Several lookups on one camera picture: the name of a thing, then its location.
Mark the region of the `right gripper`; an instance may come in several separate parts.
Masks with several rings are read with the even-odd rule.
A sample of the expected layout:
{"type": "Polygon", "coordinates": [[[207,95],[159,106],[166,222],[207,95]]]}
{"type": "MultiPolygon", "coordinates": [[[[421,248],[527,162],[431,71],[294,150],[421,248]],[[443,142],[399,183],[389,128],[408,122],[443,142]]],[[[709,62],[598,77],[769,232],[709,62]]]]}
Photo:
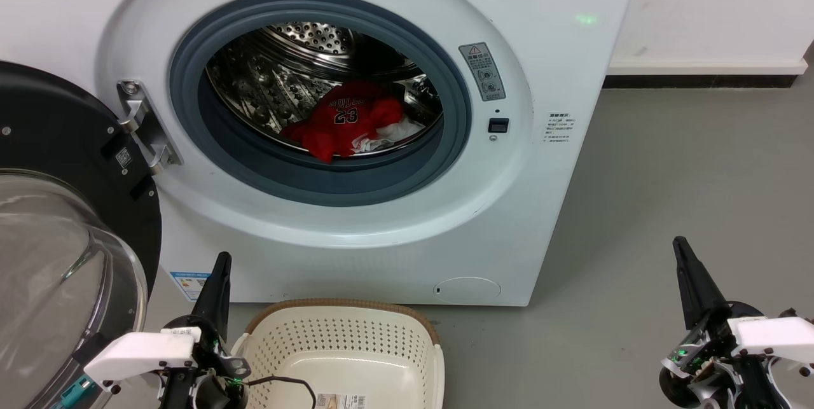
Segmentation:
{"type": "Polygon", "coordinates": [[[771,374],[779,358],[745,351],[729,325],[764,316],[728,302],[684,236],[674,238],[673,250],[688,334],[662,362],[663,395],[682,409],[792,409],[771,374]]]}

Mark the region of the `white garment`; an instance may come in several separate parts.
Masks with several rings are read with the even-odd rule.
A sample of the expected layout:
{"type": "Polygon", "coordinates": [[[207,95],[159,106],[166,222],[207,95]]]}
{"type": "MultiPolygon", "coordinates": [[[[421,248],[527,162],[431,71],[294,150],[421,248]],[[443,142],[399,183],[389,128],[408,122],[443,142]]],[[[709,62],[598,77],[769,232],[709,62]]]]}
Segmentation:
{"type": "Polygon", "coordinates": [[[395,124],[383,126],[374,132],[369,132],[354,139],[352,141],[352,153],[361,154],[394,148],[394,146],[408,141],[411,137],[422,133],[424,130],[425,125],[410,119],[410,117],[402,116],[395,124]]]}

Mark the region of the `chrome door hinge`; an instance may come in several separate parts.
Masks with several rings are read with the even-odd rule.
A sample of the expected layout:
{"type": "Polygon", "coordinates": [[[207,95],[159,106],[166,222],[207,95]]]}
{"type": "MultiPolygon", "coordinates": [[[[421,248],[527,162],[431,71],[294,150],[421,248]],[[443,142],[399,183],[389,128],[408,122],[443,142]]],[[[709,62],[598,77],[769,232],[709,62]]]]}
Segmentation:
{"type": "Polygon", "coordinates": [[[117,81],[116,91],[125,113],[118,123],[139,145],[151,174],[155,176],[169,167],[182,166],[183,159],[165,130],[142,82],[117,81]]]}

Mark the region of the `red number 23 jersey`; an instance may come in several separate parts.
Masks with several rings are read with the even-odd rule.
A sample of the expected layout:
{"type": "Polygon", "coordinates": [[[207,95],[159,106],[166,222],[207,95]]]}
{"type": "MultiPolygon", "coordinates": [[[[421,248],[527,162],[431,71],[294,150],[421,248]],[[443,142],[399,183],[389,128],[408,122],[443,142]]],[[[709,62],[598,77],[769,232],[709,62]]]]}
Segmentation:
{"type": "Polygon", "coordinates": [[[354,154],[354,141],[378,139],[379,128],[398,123],[403,105],[388,90],[372,81],[349,81],[331,89],[305,120],[281,131],[324,163],[334,156],[354,154]]]}

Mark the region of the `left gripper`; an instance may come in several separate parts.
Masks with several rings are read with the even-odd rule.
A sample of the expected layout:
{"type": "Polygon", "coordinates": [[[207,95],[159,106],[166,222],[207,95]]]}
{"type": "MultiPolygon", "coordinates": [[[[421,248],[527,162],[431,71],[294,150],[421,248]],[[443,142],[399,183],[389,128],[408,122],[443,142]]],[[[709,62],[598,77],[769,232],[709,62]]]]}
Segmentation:
{"type": "Polygon", "coordinates": [[[220,252],[191,314],[181,316],[166,328],[198,327],[200,341],[191,359],[178,366],[163,366],[159,409],[246,409],[248,394],[236,383],[231,363],[235,357],[224,351],[228,336],[232,255],[220,252]]]}

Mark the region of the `grey warning sticker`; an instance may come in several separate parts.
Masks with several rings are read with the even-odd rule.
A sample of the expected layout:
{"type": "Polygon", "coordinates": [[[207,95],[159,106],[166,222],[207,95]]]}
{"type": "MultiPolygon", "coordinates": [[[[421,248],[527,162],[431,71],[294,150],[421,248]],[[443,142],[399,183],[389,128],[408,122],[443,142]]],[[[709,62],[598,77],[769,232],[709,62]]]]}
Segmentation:
{"type": "Polygon", "coordinates": [[[467,44],[457,49],[476,81],[481,99],[485,102],[505,99],[505,87],[486,42],[467,44]]]}

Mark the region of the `white front-load washing machine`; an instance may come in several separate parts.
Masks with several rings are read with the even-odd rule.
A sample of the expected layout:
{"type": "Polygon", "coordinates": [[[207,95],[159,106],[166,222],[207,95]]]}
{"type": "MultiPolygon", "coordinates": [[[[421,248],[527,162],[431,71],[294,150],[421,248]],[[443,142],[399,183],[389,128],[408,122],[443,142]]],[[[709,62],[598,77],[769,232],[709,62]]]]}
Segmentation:
{"type": "Polygon", "coordinates": [[[210,162],[176,117],[175,51],[235,0],[0,0],[0,62],[50,73],[125,115],[116,82],[137,80],[183,159],[152,175],[159,267],[211,273],[232,255],[235,302],[309,297],[440,304],[453,277],[497,282],[525,307],[540,276],[629,0],[361,0],[409,20],[464,76],[472,120],[462,154],[432,183],[381,204],[328,207],[271,197],[210,162]],[[485,102],[459,46],[486,42],[506,98],[485,102]],[[549,113],[577,119],[543,142],[549,113]],[[489,134],[491,118],[509,118],[489,134]]]}

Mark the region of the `black washer door with glass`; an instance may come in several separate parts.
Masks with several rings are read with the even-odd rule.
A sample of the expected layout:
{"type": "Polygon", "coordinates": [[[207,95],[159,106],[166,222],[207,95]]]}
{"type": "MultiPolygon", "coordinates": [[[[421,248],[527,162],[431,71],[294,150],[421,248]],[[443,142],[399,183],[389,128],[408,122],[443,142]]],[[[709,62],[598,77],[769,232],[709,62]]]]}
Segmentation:
{"type": "Polygon", "coordinates": [[[153,176],[113,111],[0,62],[0,409],[49,409],[96,353],[142,328],[160,247],[153,176]]]}

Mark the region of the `stainless steel washing machine drum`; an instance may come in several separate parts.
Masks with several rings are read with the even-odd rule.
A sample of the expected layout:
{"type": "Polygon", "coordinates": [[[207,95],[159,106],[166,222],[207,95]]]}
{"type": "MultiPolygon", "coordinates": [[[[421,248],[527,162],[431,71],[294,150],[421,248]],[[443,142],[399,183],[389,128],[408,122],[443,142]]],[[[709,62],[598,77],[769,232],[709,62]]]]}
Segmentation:
{"type": "Polygon", "coordinates": [[[394,46],[340,25],[285,22],[237,37],[207,62],[205,73],[224,106],[276,145],[305,152],[281,136],[302,121],[331,89],[349,81],[378,83],[401,101],[404,116],[425,130],[394,148],[353,154],[361,158],[407,148],[444,121],[427,74],[394,46]]]}

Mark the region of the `round filter cover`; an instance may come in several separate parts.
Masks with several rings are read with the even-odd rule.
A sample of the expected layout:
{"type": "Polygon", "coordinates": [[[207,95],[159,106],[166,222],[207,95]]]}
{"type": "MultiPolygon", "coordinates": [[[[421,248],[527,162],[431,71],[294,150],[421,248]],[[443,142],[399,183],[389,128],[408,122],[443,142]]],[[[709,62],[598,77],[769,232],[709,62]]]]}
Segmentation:
{"type": "Polygon", "coordinates": [[[433,288],[434,296],[452,305],[496,305],[501,294],[497,282],[481,277],[453,277],[439,282],[433,288]]]}

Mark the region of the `grey rubber door gasket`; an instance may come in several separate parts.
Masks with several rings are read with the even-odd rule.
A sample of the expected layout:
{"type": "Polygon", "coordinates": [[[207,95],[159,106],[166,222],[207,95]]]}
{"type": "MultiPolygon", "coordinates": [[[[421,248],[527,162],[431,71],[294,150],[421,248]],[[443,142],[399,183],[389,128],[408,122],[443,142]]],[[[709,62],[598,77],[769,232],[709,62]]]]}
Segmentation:
{"type": "Polygon", "coordinates": [[[464,76],[439,42],[409,20],[361,0],[230,1],[186,33],[170,64],[168,90],[187,136],[218,168],[271,197],[328,207],[381,204],[425,188],[462,154],[472,120],[464,76]],[[240,123],[205,83],[207,61],[241,34],[311,18],[368,33],[415,59],[439,94],[441,125],[412,148],[323,163],[240,123]]]}

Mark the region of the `white wall baseboard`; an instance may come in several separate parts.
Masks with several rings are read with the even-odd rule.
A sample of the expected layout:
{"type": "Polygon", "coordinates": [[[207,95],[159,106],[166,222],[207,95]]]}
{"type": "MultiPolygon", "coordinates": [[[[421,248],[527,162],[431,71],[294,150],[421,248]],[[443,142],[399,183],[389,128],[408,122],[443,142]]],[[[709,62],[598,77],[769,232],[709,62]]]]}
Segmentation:
{"type": "Polygon", "coordinates": [[[800,76],[808,70],[806,59],[700,61],[612,61],[609,76],[800,76]]]}

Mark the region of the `small text sticker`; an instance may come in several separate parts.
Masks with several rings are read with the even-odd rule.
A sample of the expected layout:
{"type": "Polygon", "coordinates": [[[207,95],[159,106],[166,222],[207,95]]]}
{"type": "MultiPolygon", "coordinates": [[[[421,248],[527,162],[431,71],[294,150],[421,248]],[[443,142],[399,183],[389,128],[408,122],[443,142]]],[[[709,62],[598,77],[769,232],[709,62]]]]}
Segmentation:
{"type": "Polygon", "coordinates": [[[549,113],[543,133],[543,142],[564,143],[576,132],[577,119],[570,113],[549,113]]]}

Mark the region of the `cream plastic laundry basket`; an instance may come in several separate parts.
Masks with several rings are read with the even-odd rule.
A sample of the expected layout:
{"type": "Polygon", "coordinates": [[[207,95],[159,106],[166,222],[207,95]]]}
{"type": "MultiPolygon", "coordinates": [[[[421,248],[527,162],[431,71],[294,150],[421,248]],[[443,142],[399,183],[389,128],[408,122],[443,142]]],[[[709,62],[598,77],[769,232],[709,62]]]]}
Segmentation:
{"type": "Polygon", "coordinates": [[[246,409],[314,409],[320,392],[364,395],[366,409],[444,409],[439,334],[409,307],[279,302],[248,323],[232,351],[252,368],[246,409]]]}

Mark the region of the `blue and white label sticker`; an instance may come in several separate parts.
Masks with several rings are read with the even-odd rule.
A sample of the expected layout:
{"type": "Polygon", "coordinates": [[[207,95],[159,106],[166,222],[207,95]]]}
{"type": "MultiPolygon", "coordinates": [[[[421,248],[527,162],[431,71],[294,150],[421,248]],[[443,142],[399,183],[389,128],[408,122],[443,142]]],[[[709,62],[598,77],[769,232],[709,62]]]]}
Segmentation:
{"type": "Polygon", "coordinates": [[[197,302],[210,273],[170,271],[169,275],[190,302],[197,302]]]}

